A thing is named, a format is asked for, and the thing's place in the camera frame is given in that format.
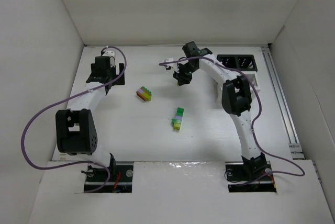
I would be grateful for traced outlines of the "green lilac lego stack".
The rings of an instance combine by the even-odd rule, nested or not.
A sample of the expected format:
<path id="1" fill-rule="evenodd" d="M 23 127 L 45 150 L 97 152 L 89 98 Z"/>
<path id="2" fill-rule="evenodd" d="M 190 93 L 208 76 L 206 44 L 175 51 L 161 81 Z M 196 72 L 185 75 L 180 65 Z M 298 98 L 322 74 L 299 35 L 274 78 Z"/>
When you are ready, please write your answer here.
<path id="1" fill-rule="evenodd" d="M 176 131 L 179 131 L 181 128 L 181 124 L 182 124 L 182 119 L 183 119 L 183 114 L 184 114 L 184 108 L 177 108 L 175 117 L 172 118 L 171 120 L 171 124 L 173 126 L 173 129 Z"/>

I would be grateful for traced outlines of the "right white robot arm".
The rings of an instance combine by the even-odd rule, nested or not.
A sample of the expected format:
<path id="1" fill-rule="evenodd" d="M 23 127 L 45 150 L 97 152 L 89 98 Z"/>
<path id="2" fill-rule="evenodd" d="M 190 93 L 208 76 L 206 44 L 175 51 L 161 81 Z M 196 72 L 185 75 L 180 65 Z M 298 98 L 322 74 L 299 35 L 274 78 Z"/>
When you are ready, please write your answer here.
<path id="1" fill-rule="evenodd" d="M 241 143 L 243 173 L 246 181 L 256 179 L 266 169 L 266 157 L 256 145 L 251 120 L 252 86 L 241 71 L 232 68 L 221 68 L 220 62 L 207 49 L 199 49 L 195 42 L 186 43 L 182 50 L 185 57 L 178 63 L 169 64 L 174 69 L 173 77 L 179 86 L 189 84 L 192 74 L 203 70 L 222 88 L 221 105 L 230 115 L 236 127 Z"/>

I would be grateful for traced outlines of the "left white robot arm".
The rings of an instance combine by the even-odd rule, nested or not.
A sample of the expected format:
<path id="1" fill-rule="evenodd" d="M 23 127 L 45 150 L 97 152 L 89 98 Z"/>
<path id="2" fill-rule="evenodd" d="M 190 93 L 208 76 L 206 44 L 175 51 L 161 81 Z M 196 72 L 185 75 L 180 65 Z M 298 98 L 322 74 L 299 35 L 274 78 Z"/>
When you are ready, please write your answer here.
<path id="1" fill-rule="evenodd" d="M 124 76 L 116 73 L 114 57 L 95 57 L 91 64 L 91 74 L 86 80 L 88 93 L 80 96 L 69 108 L 58 110 L 55 115 L 58 151 L 71 156 L 78 155 L 95 165 L 101 164 L 112 175 L 116 174 L 116 160 L 98 144 L 93 111 L 112 87 L 108 82 L 118 77 L 121 81 L 116 84 L 124 85 Z"/>

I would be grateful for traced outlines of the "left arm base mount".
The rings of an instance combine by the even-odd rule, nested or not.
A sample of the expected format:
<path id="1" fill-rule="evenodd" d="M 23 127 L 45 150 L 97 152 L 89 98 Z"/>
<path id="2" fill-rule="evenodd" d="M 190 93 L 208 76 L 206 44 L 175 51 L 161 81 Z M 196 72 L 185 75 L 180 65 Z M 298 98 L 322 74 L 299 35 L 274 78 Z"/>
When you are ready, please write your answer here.
<path id="1" fill-rule="evenodd" d="M 133 179 L 133 162 L 117 162 L 116 174 L 111 175 L 108 182 L 105 169 L 88 166 L 86 170 L 81 171 L 85 175 L 84 191 L 92 193 L 131 193 Z"/>

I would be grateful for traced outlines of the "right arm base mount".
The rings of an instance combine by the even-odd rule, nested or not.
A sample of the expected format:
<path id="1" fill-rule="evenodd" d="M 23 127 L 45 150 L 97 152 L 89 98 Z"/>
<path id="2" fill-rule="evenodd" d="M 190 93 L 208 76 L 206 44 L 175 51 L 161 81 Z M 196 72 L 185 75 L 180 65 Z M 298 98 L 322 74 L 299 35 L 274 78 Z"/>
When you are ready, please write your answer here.
<path id="1" fill-rule="evenodd" d="M 254 175 L 248 175 L 242 162 L 226 162 L 224 177 L 230 193 L 276 193 L 276 185 L 272 174 L 267 175 L 272 167 L 270 162 Z"/>

